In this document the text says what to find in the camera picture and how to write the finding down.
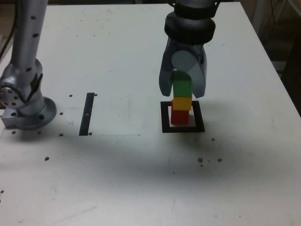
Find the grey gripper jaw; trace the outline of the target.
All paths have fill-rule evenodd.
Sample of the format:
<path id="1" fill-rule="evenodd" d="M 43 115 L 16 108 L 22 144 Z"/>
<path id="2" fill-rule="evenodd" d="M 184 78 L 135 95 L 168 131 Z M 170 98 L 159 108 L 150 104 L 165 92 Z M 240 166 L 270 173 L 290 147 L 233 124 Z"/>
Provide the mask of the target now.
<path id="1" fill-rule="evenodd" d="M 159 73 L 159 88 L 163 96 L 170 96 L 172 89 L 172 56 L 177 51 L 177 44 L 168 38 L 166 49 L 163 53 L 162 63 Z"/>
<path id="2" fill-rule="evenodd" d="M 172 56 L 174 69 L 191 79 L 192 93 L 203 97 L 206 91 L 207 58 L 203 45 L 189 46 Z"/>

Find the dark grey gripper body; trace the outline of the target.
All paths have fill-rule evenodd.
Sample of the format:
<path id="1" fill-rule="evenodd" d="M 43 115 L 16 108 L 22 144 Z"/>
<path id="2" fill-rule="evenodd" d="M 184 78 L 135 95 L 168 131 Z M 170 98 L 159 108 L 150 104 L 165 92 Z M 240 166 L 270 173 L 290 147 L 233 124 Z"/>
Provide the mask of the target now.
<path id="1" fill-rule="evenodd" d="M 171 56 L 180 50 L 190 52 L 199 62 L 203 62 L 203 45 L 188 45 L 168 38 L 167 51 L 170 52 Z"/>

